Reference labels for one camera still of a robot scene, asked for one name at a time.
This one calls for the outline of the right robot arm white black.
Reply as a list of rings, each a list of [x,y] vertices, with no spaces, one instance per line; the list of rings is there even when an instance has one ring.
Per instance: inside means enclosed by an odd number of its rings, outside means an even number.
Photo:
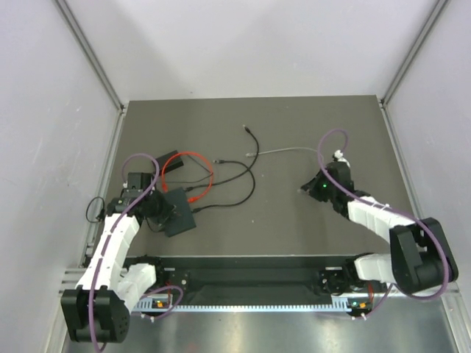
[[[394,284],[412,296],[458,279],[442,225],[435,218],[416,219],[393,210],[356,189],[346,162],[328,163],[300,189],[318,202],[331,203],[339,215],[389,244],[386,254],[365,253],[347,261],[343,280],[350,290],[359,291],[377,281]]]

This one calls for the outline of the left aluminium frame post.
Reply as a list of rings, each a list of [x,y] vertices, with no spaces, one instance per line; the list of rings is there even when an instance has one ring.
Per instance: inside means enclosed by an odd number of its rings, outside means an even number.
[[[53,0],[52,3],[55,5],[67,27],[70,29],[72,35],[78,43],[80,50],[85,55],[85,59],[88,61],[113,105],[119,112],[122,112],[124,110],[124,103],[119,98],[115,88],[113,87],[108,75],[105,72],[105,69],[96,55],[96,52],[93,50],[92,45],[90,44],[68,2],[65,0]]]

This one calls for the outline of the black power adapter brick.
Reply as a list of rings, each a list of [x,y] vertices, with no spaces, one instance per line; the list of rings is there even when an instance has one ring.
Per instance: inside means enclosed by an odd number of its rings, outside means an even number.
[[[163,154],[156,157],[155,160],[159,165],[158,175],[166,174],[184,166],[184,162],[179,155],[178,150],[170,151],[169,153]]]

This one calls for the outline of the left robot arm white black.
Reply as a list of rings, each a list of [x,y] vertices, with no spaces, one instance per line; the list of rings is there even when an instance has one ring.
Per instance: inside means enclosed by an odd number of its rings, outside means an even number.
[[[122,342],[130,316],[140,300],[157,293],[168,296],[170,313],[183,299],[183,289],[166,285],[166,272],[150,263],[131,265],[122,274],[130,245],[142,223],[151,218],[164,227],[176,215],[176,205],[159,190],[123,190],[109,203],[99,244],[72,289],[63,291],[60,305],[69,337],[90,342],[96,352]]]

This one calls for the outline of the black ethernet cable long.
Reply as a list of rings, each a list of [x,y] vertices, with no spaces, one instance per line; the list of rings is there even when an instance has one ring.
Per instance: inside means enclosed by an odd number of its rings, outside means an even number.
[[[252,189],[251,189],[251,191],[249,192],[249,194],[244,199],[242,199],[239,202],[236,202],[236,203],[233,203],[233,204],[210,204],[210,205],[206,205],[204,207],[197,207],[197,208],[192,210],[192,213],[198,213],[202,210],[206,210],[206,209],[213,208],[213,207],[223,208],[223,207],[239,206],[239,205],[243,204],[244,202],[246,202],[251,197],[253,192],[255,191],[256,183],[255,183],[255,176],[252,172],[252,167],[254,166],[254,164],[255,164],[255,162],[258,158],[259,151],[260,151],[260,145],[259,145],[258,139],[252,134],[251,130],[246,125],[243,125],[243,128],[252,137],[252,139],[255,141],[255,144],[256,144],[256,152],[252,153],[250,155],[250,156],[253,157],[252,163],[249,166],[247,166],[244,163],[239,162],[239,161],[235,161],[235,160],[214,160],[213,163],[215,163],[215,164],[224,164],[224,163],[239,164],[239,165],[242,165],[243,167],[245,167],[245,170],[243,172],[241,172],[240,174],[236,175],[236,176],[230,177],[229,179],[213,183],[213,186],[219,186],[219,185],[222,185],[224,183],[231,182],[231,181],[233,181],[233,180],[235,180],[239,177],[242,177],[246,173],[249,173],[249,175],[252,178]]]

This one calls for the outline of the black ethernet cable short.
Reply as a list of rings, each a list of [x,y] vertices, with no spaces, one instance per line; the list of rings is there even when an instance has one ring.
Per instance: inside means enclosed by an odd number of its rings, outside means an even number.
[[[212,183],[213,187],[224,185],[228,182],[232,182],[236,180],[237,178],[242,177],[245,174],[248,174],[252,170],[255,164],[255,162],[246,164],[239,160],[224,160],[224,159],[215,159],[213,163],[215,166],[228,167],[228,172],[218,173],[217,177],[214,179]]]

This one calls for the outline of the black network switch box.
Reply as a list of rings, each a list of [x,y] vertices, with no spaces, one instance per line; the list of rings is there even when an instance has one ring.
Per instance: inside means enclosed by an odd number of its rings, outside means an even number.
[[[183,188],[170,190],[164,194],[165,200],[174,206],[174,213],[164,225],[164,234],[171,238],[196,227],[191,206]]]

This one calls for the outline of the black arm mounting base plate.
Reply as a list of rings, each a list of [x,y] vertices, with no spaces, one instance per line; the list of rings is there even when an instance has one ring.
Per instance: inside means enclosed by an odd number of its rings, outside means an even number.
[[[349,255],[277,255],[246,257],[135,256],[125,267],[156,267],[156,286],[178,285],[188,306],[329,304],[342,294],[379,294],[377,281],[354,282],[346,268]]]

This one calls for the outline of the aluminium frame post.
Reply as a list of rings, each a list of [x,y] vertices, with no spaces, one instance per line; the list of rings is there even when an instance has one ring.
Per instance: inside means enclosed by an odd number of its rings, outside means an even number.
[[[386,89],[383,97],[379,100],[380,107],[385,109],[389,102],[393,99],[402,81],[405,79],[407,73],[412,67],[415,59],[419,55],[422,47],[426,43],[428,37],[436,26],[437,22],[441,18],[446,7],[450,3],[449,0],[438,0],[433,3],[431,10],[424,23],[420,26],[417,35],[415,36],[411,47],[407,51],[404,59],[402,60],[399,68],[397,69],[392,81]]]
[[[70,29],[72,35],[78,43],[80,50],[85,55],[85,59],[88,61],[113,105],[119,112],[122,112],[124,110],[124,103],[119,98],[115,88],[113,87],[108,75],[105,72],[105,69],[96,55],[96,52],[93,50],[92,45],[90,44],[68,2],[65,0],[53,0],[52,3],[55,5],[67,27]]]

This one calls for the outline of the right aluminium frame post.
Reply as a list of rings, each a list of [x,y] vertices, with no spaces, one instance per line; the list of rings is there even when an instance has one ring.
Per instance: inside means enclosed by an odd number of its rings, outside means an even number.
[[[437,22],[441,18],[446,7],[450,3],[449,0],[438,0],[433,3],[431,10],[424,23],[420,26],[417,35],[415,36],[411,47],[407,51],[404,59],[402,60],[399,68],[397,69],[392,81],[386,89],[383,97],[379,100],[380,107],[385,109],[389,102],[393,99],[402,81],[405,79],[407,73],[412,67],[415,59],[419,55],[422,47],[426,43],[428,37],[436,26]]]

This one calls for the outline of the aluminium front rail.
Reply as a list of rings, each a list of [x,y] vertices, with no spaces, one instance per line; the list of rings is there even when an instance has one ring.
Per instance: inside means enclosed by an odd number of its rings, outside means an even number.
[[[443,284],[445,273],[440,262],[418,265],[412,268],[382,267],[359,268],[355,263],[346,263],[338,268],[261,268],[261,267],[208,267],[208,268],[164,268],[160,265],[136,263],[123,270],[103,267],[81,268],[65,278],[59,293],[73,290],[99,290],[105,288],[120,298],[127,293],[148,293],[165,285],[176,285],[189,291],[207,285],[257,287],[304,285],[317,295],[329,293],[341,295],[349,291],[363,290],[368,283],[398,285],[404,293],[412,295]]]

